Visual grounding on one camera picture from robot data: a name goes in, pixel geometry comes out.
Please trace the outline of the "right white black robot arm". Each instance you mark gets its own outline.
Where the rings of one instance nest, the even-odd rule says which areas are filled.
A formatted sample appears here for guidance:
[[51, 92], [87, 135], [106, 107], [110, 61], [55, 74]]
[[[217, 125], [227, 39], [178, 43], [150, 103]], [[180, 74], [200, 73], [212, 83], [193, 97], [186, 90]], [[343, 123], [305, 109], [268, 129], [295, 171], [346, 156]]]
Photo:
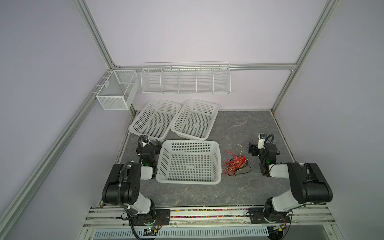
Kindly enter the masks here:
[[259, 158], [263, 176], [290, 182], [288, 191], [268, 198], [263, 207], [249, 208], [246, 215], [251, 223], [283, 223], [294, 209], [332, 201], [332, 189], [316, 163], [277, 163], [278, 150], [271, 143], [264, 148], [250, 143], [249, 153]]

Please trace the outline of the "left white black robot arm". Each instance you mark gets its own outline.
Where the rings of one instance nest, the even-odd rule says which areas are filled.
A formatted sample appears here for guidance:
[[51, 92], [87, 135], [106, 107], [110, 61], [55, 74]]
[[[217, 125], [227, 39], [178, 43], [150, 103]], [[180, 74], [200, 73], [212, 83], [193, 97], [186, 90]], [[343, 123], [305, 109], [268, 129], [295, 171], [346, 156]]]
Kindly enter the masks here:
[[105, 204], [118, 206], [127, 216], [122, 218], [135, 225], [151, 225], [156, 222], [155, 204], [140, 193], [141, 181], [151, 180], [156, 175], [156, 156], [162, 145], [159, 141], [144, 143], [140, 141], [137, 163], [115, 164], [109, 174], [102, 192]]

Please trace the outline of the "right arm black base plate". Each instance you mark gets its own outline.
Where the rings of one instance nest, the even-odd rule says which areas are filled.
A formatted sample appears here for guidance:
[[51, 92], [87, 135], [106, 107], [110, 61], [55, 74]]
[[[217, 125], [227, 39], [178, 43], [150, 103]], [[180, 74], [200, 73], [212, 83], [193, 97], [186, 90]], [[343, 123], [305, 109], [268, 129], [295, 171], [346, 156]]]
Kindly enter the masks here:
[[268, 212], [264, 207], [248, 208], [246, 217], [252, 224], [289, 224], [291, 215], [289, 212]]

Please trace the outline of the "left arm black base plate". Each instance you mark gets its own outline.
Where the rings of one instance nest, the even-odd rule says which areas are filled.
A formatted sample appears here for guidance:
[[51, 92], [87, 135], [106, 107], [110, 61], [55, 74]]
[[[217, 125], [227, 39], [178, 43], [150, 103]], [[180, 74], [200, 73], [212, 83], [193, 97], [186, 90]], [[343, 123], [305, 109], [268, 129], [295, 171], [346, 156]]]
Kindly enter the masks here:
[[145, 215], [130, 217], [134, 226], [168, 226], [171, 220], [170, 209], [155, 209]]

